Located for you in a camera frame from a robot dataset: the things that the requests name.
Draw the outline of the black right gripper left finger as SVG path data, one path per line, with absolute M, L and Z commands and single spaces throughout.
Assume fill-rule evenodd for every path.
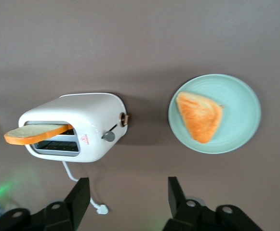
M 31 214 L 26 208 L 0 216 L 0 231 L 76 231 L 90 204 L 90 183 L 81 178 L 63 201 Z

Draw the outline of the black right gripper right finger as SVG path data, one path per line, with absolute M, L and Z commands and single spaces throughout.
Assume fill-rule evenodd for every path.
M 168 178 L 168 201 L 172 218 L 164 231 L 261 231 L 240 208 L 220 205 L 215 211 L 195 199 L 187 199 L 177 177 Z

